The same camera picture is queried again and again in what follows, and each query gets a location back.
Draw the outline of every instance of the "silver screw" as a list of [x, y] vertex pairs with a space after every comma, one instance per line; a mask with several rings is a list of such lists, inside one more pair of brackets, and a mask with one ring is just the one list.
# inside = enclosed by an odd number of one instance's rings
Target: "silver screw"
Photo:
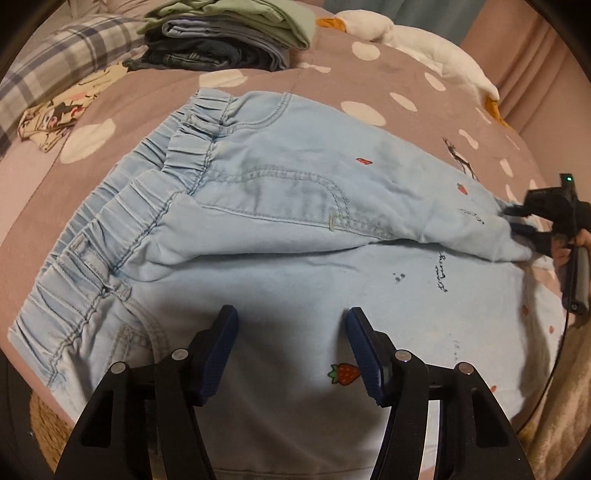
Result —
[[123, 362], [117, 362], [117, 363], [111, 365], [111, 373], [118, 375], [121, 372], [124, 372], [125, 368], [126, 368], [126, 366]]
[[173, 352], [173, 360], [185, 360], [189, 356], [184, 348], [179, 348]]
[[460, 372], [466, 375], [472, 375], [474, 373], [474, 367], [466, 362], [462, 362], [458, 368]]
[[396, 350], [394, 356], [397, 360], [400, 360], [401, 362], [408, 362], [413, 357], [411, 352], [407, 350]]

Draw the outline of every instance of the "red strawberry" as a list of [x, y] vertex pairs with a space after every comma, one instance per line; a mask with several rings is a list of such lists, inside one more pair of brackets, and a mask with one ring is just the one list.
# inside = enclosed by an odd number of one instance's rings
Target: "red strawberry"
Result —
[[331, 367], [332, 370], [329, 373], [329, 377], [332, 378], [332, 383], [334, 384], [349, 385], [361, 375], [359, 368], [351, 364], [334, 364]]

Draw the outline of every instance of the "dark folded jeans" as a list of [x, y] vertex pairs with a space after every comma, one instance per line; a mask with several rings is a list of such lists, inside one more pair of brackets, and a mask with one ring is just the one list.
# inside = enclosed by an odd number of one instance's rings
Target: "dark folded jeans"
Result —
[[270, 70], [272, 59], [264, 50], [234, 38], [167, 38], [153, 41], [140, 59], [127, 60], [130, 70], [184, 69], [215, 72], [226, 69]]

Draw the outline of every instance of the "blue-gray curtain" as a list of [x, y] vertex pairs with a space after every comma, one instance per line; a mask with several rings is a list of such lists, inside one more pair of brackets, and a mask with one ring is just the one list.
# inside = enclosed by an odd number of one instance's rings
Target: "blue-gray curtain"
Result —
[[371, 10], [398, 25], [429, 30], [459, 45], [486, 0], [326, 0], [332, 13]]

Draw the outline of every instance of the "plaid fabric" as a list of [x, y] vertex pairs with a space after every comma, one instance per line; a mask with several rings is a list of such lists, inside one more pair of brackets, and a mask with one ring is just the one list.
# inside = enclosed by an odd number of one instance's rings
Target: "plaid fabric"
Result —
[[15, 62], [0, 83], [0, 158], [16, 137], [22, 113], [143, 44], [142, 22], [101, 14], [73, 22]]

